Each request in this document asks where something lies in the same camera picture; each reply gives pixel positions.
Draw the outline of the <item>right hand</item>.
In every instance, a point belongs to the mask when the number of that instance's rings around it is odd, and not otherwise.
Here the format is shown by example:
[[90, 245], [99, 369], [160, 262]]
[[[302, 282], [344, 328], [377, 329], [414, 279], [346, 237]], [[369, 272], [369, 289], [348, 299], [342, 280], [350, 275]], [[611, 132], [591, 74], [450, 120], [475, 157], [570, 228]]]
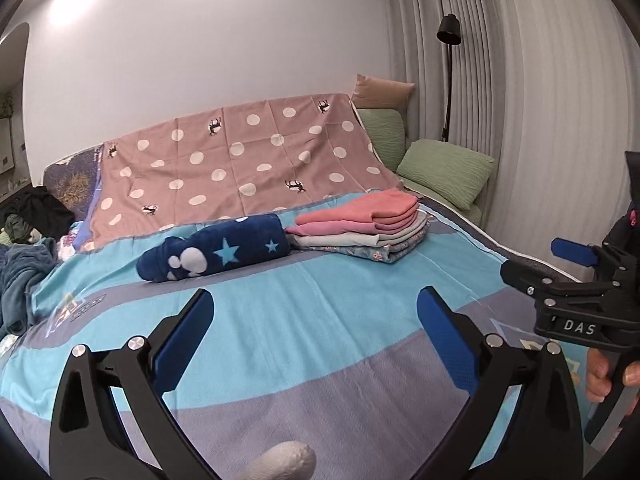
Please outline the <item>right hand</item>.
[[[623, 384], [627, 388], [640, 385], [640, 363], [631, 363], [625, 370]], [[586, 362], [586, 397], [592, 403], [602, 403], [612, 390], [610, 361], [598, 349], [589, 348]]]

